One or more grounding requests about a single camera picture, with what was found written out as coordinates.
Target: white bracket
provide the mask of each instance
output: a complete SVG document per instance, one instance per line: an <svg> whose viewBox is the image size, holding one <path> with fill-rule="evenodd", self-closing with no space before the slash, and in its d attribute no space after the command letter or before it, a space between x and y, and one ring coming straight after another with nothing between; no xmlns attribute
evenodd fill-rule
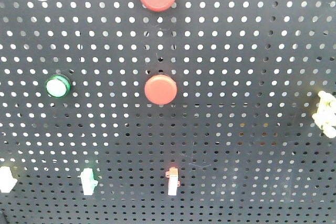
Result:
<svg viewBox="0 0 336 224"><path fill-rule="evenodd" d="M13 178L11 168L8 166L0 167L0 190L3 194L9 194L15 184L17 179Z"/></svg>
<svg viewBox="0 0 336 224"><path fill-rule="evenodd" d="M177 188L180 186L180 181L178 180L178 169L172 167L169 171L166 172L166 178L169 178L168 181L168 195L176 196Z"/></svg>
<svg viewBox="0 0 336 224"><path fill-rule="evenodd" d="M80 180L82 182L84 195L92 195L94 188L98 185L98 181L93 177L93 170L85 168L80 173Z"/></svg>
<svg viewBox="0 0 336 224"><path fill-rule="evenodd" d="M328 138L336 137L336 98L324 91L319 92L320 103L317 113L312 117L315 124L323 130Z"/></svg>

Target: pegboard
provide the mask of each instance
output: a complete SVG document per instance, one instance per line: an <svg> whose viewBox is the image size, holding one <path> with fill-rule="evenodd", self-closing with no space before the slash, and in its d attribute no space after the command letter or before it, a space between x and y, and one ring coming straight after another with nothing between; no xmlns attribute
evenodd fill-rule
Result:
<svg viewBox="0 0 336 224"><path fill-rule="evenodd" d="M335 223L336 0L0 0L9 223ZM62 99L45 92L70 78ZM177 83L154 105L154 74ZM164 173L179 168L167 195ZM80 172L93 168L93 196Z"/></svg>

